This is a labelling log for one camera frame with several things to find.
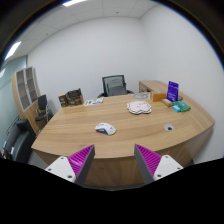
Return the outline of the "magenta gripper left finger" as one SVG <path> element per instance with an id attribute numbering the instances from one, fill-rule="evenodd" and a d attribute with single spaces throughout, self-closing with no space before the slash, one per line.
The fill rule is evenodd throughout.
<path id="1" fill-rule="evenodd" d="M 83 186 L 94 156 L 95 147 L 90 145 L 68 157 L 60 156 L 46 168 L 46 171 Z"/>

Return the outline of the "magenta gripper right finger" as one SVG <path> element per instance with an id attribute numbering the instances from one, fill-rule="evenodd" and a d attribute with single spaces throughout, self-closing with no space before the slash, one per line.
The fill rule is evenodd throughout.
<path id="1" fill-rule="evenodd" d="M 134 155 L 145 184 L 152 183 L 182 169 L 182 166 L 171 156 L 161 156 L 138 144 L 135 145 Z"/>

